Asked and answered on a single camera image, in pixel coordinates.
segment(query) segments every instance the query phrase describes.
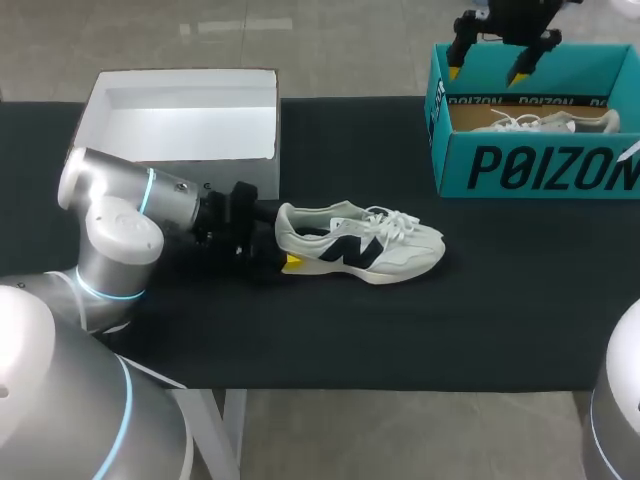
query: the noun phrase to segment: table leg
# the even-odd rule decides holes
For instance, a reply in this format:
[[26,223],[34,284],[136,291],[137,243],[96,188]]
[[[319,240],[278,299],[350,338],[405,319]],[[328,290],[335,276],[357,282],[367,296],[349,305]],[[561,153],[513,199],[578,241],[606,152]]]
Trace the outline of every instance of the table leg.
[[244,415],[246,410],[247,391],[227,390],[224,399],[224,414],[222,415],[222,419],[238,465],[240,465],[240,459],[242,457],[242,434],[244,432]]
[[214,480],[240,480],[236,450],[211,390],[173,390],[193,439]]

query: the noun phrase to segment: white sneaker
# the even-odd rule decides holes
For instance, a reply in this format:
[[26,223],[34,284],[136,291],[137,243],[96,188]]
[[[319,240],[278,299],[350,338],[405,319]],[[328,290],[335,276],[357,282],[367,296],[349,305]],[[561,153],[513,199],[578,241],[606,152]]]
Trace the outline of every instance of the white sneaker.
[[616,110],[609,110],[596,118],[576,117],[567,112],[558,112],[543,118],[532,114],[513,118],[499,110],[491,111],[504,118],[488,127],[476,128],[474,132],[618,133],[620,131],[620,115]]
[[445,251],[442,234],[419,219],[346,201],[320,209],[285,203],[275,234],[278,246],[289,254],[284,273],[346,272],[376,285],[422,275]]

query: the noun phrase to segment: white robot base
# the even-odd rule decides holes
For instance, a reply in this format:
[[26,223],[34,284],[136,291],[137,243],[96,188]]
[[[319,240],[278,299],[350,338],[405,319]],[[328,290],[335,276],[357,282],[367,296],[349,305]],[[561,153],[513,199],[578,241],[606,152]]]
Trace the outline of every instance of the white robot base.
[[37,297],[0,287],[3,480],[210,480],[169,393]]
[[582,462],[588,480],[640,478],[640,301],[611,335],[585,423]]

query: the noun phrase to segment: cardboard box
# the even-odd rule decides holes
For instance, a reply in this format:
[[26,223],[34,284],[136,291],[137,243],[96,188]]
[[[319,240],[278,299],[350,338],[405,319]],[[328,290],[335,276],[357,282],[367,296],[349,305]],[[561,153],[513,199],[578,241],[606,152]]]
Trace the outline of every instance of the cardboard box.
[[280,189],[280,101],[274,70],[102,72],[73,140],[229,193]]
[[[630,45],[561,44],[529,78],[507,88],[522,48],[474,45],[449,81],[448,45],[433,48],[425,116],[438,192],[444,197],[640,198],[640,60]],[[558,111],[599,117],[616,109],[617,134],[472,132],[501,117]]]

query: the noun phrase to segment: teal shoe box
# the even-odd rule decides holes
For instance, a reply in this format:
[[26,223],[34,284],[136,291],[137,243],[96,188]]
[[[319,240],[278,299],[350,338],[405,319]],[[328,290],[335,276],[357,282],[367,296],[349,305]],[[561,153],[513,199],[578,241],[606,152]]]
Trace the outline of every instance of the teal shoe box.
[[[640,140],[640,59],[632,46],[561,44],[542,57],[533,75],[509,88],[507,72],[522,48],[474,45],[458,77],[450,81],[448,47],[434,45],[424,106],[441,196],[640,198],[640,152],[617,163]],[[583,116],[595,117],[605,107],[615,109],[620,133],[454,129],[478,109],[501,110],[503,105],[538,116],[548,109],[577,114],[578,107],[593,107],[586,108],[593,115]],[[479,126],[500,119],[489,115]]]

